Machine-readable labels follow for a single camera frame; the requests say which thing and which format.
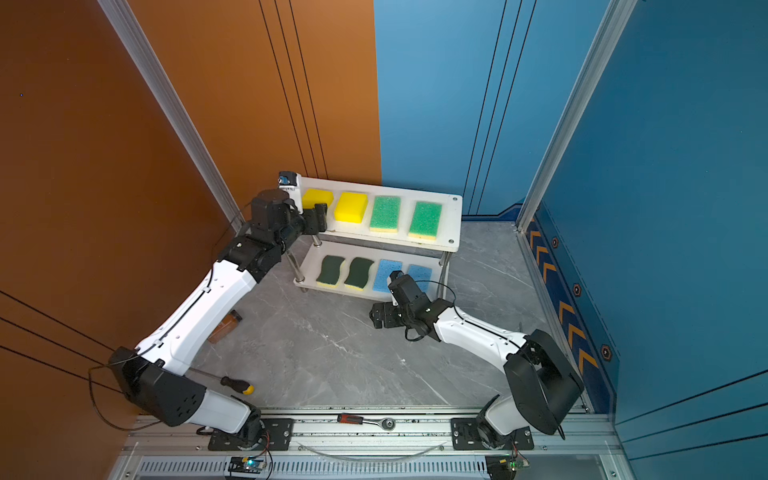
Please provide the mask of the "blue cellulose sponge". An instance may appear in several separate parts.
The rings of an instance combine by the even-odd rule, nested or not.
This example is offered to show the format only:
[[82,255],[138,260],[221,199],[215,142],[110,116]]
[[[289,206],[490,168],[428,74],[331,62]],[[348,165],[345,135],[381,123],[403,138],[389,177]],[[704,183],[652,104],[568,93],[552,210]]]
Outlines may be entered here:
[[379,293],[389,293],[388,284],[390,275],[402,270],[402,262],[389,259],[381,259],[374,279],[372,290]]
[[417,286],[428,293],[432,286],[432,274],[433,269],[430,267],[411,264],[407,270],[407,274],[416,282]]

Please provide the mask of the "aluminium right corner post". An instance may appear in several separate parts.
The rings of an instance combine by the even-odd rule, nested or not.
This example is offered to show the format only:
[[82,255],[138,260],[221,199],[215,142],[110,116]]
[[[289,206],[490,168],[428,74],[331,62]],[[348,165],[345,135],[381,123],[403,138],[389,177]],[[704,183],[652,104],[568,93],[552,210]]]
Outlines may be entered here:
[[610,1],[515,222],[526,233],[599,84],[637,0]]

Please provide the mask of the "left green circuit board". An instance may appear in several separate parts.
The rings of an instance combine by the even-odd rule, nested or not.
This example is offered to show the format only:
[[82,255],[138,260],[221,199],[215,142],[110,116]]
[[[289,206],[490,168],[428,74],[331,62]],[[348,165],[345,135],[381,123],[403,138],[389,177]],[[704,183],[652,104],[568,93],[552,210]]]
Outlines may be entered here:
[[227,467],[230,477],[261,478],[269,472],[268,462],[263,457],[231,457]]

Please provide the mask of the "red handled ratchet tool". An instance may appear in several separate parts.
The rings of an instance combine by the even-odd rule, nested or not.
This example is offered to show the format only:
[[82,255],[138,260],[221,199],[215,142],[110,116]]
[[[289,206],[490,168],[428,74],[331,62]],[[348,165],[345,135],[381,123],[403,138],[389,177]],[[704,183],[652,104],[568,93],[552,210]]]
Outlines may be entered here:
[[337,415],[337,422],[349,425],[372,425],[384,431],[393,431],[396,422],[393,418],[372,419],[361,415],[341,413]]

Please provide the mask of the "yellow foam sponge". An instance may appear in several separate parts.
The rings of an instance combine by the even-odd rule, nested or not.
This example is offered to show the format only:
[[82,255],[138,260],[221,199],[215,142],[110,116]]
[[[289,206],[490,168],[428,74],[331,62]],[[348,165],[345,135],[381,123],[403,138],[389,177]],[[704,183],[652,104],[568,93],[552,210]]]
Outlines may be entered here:
[[361,224],[368,206],[368,195],[358,192],[342,192],[334,209],[337,222]]
[[322,189],[307,189],[302,196],[302,207],[304,210],[315,209],[317,205],[331,206],[334,201],[332,191]]

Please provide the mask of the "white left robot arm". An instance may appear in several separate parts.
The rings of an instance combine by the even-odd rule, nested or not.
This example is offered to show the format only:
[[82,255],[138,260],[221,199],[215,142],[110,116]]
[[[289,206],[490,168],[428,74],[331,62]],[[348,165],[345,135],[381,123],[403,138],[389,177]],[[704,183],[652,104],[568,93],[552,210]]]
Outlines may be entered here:
[[251,219],[212,262],[181,306],[135,348],[120,347],[107,366],[126,399],[167,426],[194,424],[254,442],[257,408],[187,377],[192,360],[235,305],[303,235],[327,228],[328,205],[304,208],[293,189],[260,192]]

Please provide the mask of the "aluminium corner post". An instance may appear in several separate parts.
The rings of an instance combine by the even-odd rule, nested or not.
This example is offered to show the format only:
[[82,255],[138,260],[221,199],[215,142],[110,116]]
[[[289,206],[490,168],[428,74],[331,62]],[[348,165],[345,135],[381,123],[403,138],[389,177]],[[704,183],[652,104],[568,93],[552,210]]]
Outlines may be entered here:
[[515,222],[526,233],[599,84],[637,0],[610,1]]
[[245,221],[241,209],[236,204],[129,2],[99,0],[98,4],[229,221],[230,227],[234,231],[239,230]]

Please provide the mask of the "light green sponge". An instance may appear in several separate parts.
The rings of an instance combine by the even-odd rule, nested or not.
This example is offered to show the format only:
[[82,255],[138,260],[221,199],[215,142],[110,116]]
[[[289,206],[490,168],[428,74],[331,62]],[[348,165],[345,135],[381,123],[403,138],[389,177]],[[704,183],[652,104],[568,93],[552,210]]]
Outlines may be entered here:
[[416,240],[435,241],[438,236],[442,205],[419,201],[415,204],[408,237]]
[[372,232],[397,233],[400,207],[400,197],[377,196],[373,204],[369,229]]

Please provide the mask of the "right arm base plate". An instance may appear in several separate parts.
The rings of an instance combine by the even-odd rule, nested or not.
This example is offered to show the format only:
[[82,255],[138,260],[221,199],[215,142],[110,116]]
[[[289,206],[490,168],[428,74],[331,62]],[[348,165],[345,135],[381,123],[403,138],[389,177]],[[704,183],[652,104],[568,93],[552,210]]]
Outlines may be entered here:
[[450,420],[452,446],[455,450],[505,450],[529,451],[535,445],[528,427],[500,435],[490,426],[479,424],[476,419],[453,418]]

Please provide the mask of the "green yellow wavy sponge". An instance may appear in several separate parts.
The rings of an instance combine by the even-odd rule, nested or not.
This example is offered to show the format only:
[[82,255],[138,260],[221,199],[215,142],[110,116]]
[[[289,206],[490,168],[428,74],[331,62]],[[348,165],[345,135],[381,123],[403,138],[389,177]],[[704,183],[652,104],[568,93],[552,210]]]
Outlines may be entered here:
[[341,277],[341,270],[344,263],[344,257],[326,255],[322,259],[316,283],[322,287],[336,288]]
[[368,258],[355,257],[352,259],[344,286],[354,291],[364,291],[370,279],[370,271],[374,261]]

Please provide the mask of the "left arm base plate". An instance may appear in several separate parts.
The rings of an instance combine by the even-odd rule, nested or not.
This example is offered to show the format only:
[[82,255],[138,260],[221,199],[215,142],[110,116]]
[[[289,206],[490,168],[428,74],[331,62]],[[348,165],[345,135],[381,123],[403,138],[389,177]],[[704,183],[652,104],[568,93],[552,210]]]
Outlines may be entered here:
[[214,430],[207,448],[209,451],[285,452],[291,444],[294,424],[294,420],[287,417],[262,418],[238,434]]

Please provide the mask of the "right circuit board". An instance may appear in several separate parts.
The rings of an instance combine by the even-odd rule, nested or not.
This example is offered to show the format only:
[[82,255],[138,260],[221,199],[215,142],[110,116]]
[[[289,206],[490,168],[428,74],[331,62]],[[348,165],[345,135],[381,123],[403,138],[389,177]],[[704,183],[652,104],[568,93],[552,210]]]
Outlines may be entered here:
[[530,467],[524,457],[486,456],[486,471],[490,480],[515,480],[519,473]]

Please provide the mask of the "aluminium front rail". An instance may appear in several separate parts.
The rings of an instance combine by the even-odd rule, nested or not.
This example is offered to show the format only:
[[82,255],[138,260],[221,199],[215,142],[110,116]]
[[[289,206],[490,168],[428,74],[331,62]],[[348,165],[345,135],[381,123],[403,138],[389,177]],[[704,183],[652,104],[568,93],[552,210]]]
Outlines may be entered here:
[[[349,413],[393,418],[393,431],[337,422]],[[524,457],[516,479],[630,479],[630,465],[609,419],[576,408],[562,423],[564,437],[530,430],[529,451],[452,446],[450,420],[476,419],[475,408],[273,408],[262,418],[292,418],[288,451],[209,451],[213,433],[195,425],[167,427],[148,416],[136,422],[109,474],[112,479],[489,479],[486,456]],[[263,457],[261,478],[230,477],[231,457]]]

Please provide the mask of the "yellow handled screwdriver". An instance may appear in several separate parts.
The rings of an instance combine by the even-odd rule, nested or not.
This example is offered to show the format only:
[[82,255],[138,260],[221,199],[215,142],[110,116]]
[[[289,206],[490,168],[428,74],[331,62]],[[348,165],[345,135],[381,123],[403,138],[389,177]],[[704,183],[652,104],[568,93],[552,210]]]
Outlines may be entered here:
[[251,395],[254,392],[254,387],[246,380],[234,379],[226,375],[219,376],[217,374],[208,373],[195,368],[190,368],[190,371],[204,375],[214,380],[218,380],[222,386],[228,387],[242,395]]

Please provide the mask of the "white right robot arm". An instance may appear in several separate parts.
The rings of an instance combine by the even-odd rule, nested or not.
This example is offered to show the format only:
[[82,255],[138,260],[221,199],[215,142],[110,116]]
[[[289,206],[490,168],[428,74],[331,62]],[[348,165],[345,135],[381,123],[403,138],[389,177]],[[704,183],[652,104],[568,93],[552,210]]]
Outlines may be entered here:
[[419,281],[399,270],[390,275],[387,288],[391,300],[369,312],[376,329],[402,327],[408,341],[431,338],[453,345],[504,373],[509,394],[493,397],[475,419],[485,447],[504,448],[526,428],[565,436],[562,422],[585,386],[550,334],[505,330],[463,312],[453,301],[432,300]]

